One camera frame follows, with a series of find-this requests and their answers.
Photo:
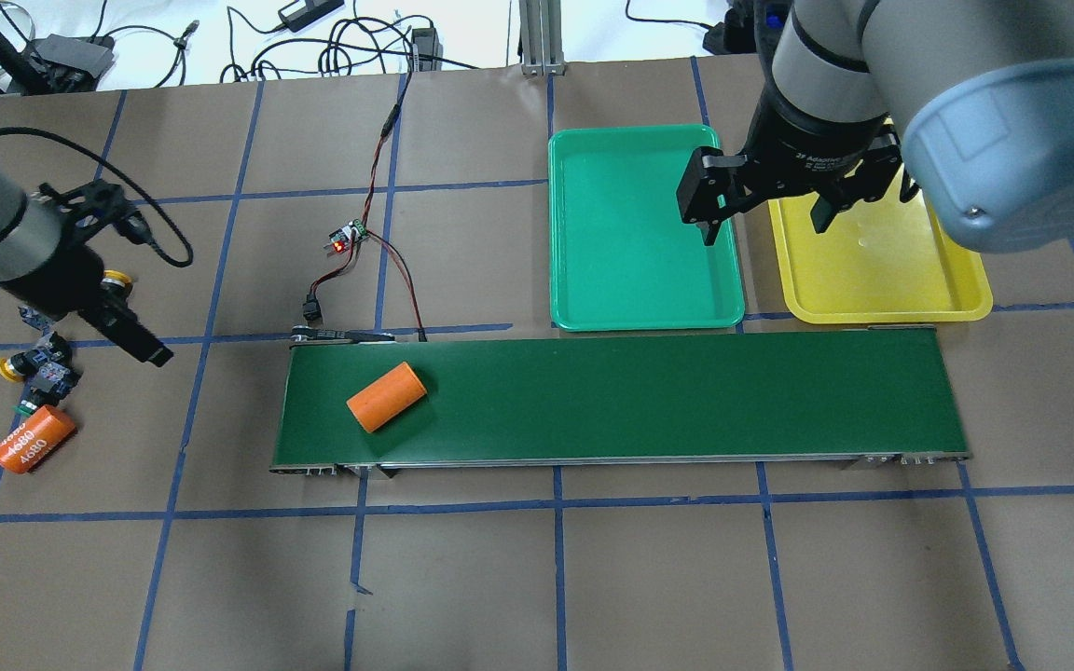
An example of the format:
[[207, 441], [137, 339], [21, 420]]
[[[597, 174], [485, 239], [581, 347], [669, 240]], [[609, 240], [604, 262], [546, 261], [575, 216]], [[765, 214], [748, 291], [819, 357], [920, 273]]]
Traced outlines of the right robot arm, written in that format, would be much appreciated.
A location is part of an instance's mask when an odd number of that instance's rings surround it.
[[742, 148], [698, 147], [677, 192], [721, 221], [817, 195], [811, 225], [900, 177], [957, 245], [1074, 237], [1074, 1], [746, 1], [764, 87]]

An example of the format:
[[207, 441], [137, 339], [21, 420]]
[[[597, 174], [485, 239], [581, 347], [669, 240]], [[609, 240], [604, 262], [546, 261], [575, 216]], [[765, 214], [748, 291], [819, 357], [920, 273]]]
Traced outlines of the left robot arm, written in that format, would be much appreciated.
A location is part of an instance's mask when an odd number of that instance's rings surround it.
[[156, 366], [166, 364], [173, 353], [140, 323], [125, 301], [125, 289], [107, 288], [105, 263], [90, 248], [90, 239], [111, 228], [133, 245], [153, 248], [163, 262], [178, 268], [190, 267], [195, 259], [191, 242], [180, 238], [184, 258], [166, 254], [128, 192], [141, 196], [158, 215], [165, 210], [105, 157], [42, 129], [0, 128], [0, 138], [8, 136], [49, 140], [89, 156], [114, 174], [114, 183], [95, 179], [66, 192], [43, 184], [29, 192], [0, 171], [0, 292], [12, 294], [53, 322], [78, 315], [131, 358]]

